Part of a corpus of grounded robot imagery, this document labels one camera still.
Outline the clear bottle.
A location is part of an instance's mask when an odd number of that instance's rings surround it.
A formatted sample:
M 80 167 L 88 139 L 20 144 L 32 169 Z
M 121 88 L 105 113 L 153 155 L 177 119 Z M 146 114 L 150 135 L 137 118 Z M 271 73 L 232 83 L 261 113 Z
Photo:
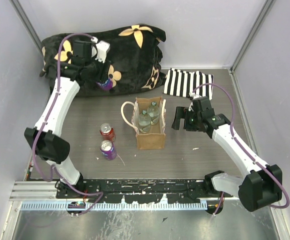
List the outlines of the clear bottle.
M 143 134 L 150 131 L 151 128 L 151 117 L 148 115 L 146 110 L 143 110 L 138 117 L 139 131 Z
M 147 113 L 151 118 L 151 125 L 155 125 L 159 121 L 160 111 L 157 103 L 152 101 L 147 108 Z

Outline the clear bottle front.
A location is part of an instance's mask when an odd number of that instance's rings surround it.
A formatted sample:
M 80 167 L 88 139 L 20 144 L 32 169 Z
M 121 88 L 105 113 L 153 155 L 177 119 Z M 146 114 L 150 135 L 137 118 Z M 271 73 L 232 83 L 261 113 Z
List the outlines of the clear bottle front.
M 148 115 L 146 110 L 143 110 L 138 117 L 139 131 L 143 134 L 150 131 L 151 128 L 151 117 Z

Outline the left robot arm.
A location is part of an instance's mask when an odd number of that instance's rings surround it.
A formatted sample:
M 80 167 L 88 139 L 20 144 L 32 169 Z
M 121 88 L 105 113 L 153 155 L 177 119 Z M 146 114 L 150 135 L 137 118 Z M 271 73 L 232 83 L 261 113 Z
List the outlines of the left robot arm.
M 85 193 L 82 174 L 74 167 L 70 157 L 70 144 L 62 139 L 65 117 L 81 86 L 86 83 L 109 91 L 113 83 L 108 76 L 110 44 L 105 41 L 63 40 L 54 57 L 55 84 L 48 103 L 33 128 L 26 128 L 24 137 L 32 148 L 32 156 L 46 161 L 52 172 L 68 185 L 73 198 Z

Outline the cat print canvas bag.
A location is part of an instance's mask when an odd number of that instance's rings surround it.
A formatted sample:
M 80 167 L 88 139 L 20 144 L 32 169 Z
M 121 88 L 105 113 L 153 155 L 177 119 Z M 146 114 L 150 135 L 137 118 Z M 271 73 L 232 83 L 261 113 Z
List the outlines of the cat print canvas bag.
M 141 111 L 146 110 L 151 102 L 156 102 L 159 108 L 158 123 L 150 125 L 147 133 L 142 133 L 139 126 L 139 115 Z M 128 120 L 124 114 L 126 105 L 133 106 L 131 120 Z M 136 132 L 137 148 L 139 150 L 159 150 L 165 147 L 165 127 L 166 127 L 166 100 L 161 96 L 154 98 L 136 98 L 135 102 L 125 101 L 121 106 L 121 116 L 123 120 Z

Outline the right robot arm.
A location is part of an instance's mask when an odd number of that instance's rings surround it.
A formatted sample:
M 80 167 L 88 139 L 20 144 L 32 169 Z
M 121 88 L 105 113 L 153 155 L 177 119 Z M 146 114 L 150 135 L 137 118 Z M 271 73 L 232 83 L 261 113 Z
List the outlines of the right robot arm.
M 282 170 L 269 165 L 240 138 L 229 119 L 222 113 L 215 114 L 208 97 L 191 100 L 189 107 L 178 106 L 172 129 L 204 132 L 227 153 L 238 167 L 241 177 L 218 170 L 205 175 L 204 191 L 210 197 L 220 192 L 238 197 L 246 210 L 254 212 L 266 206 L 275 207 L 283 197 Z

